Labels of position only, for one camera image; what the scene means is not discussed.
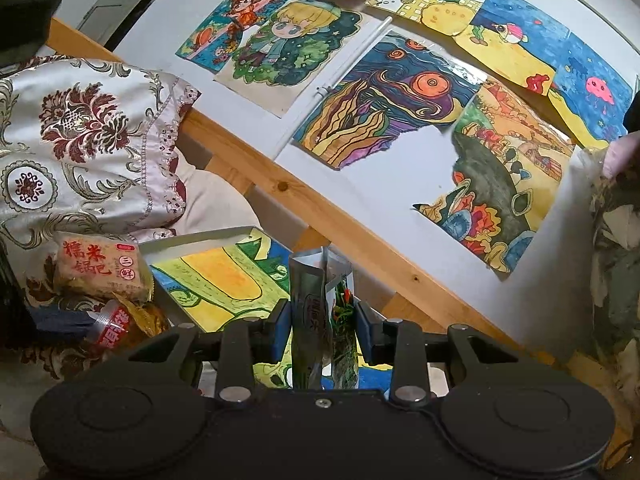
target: snack package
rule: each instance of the snack package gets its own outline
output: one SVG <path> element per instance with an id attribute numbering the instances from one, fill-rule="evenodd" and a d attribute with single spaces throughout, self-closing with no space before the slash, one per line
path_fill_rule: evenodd
<path id="1" fill-rule="evenodd" d="M 322 368 L 332 365 L 334 388 L 356 388 L 358 356 L 353 267 L 332 248 L 289 257 L 294 388 L 321 389 Z"/>
<path id="2" fill-rule="evenodd" d="M 100 312 L 92 312 L 94 324 L 86 341 L 103 349 L 127 349 L 169 329 L 169 322 L 153 304 L 138 306 L 119 297 L 108 301 Z"/>
<path id="3" fill-rule="evenodd" d="M 58 260 L 53 285 L 57 292 L 98 298 L 119 294 L 145 302 L 153 293 L 153 277 L 138 247 L 109 238 L 57 233 Z"/>

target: anime girl drawing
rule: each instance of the anime girl drawing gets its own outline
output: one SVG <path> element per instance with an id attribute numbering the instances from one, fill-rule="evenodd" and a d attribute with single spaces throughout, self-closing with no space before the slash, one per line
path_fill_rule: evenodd
<path id="1" fill-rule="evenodd" d="M 200 24 L 176 54 L 214 70 L 220 70 L 241 43 L 242 34 L 261 25 L 287 0 L 225 0 Z"/>

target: fish drawing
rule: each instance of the fish drawing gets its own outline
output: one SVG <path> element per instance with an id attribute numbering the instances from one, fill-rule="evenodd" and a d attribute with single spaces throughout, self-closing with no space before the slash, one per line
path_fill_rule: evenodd
<path id="1" fill-rule="evenodd" d="M 522 28 L 515 23 L 506 23 L 504 25 L 495 23 L 494 29 L 500 34 L 500 37 L 505 43 L 518 44 L 529 41 L 527 35 L 523 33 Z"/>

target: bedding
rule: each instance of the bedding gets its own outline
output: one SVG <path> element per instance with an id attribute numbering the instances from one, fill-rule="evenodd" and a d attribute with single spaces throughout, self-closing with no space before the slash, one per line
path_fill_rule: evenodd
<path id="1" fill-rule="evenodd" d="M 19 69 L 0 75 L 0 243 L 34 306 L 101 306 L 67 304 L 53 293 L 55 231 L 143 242 L 259 225 L 231 185 L 175 149 L 199 96 L 187 82 L 65 56 Z M 43 464 L 29 430 L 35 401 L 101 359 L 69 346 L 0 349 L 0 478 L 37 478 Z"/>

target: red label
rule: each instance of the red label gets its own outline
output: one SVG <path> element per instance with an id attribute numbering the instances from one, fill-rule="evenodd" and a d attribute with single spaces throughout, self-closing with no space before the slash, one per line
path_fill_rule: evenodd
<path id="1" fill-rule="evenodd" d="M 117 345 L 120 338 L 127 333 L 129 326 L 129 313 L 119 306 L 111 316 L 109 323 L 104 328 L 98 338 L 98 345 L 105 348 L 113 348 Z"/>

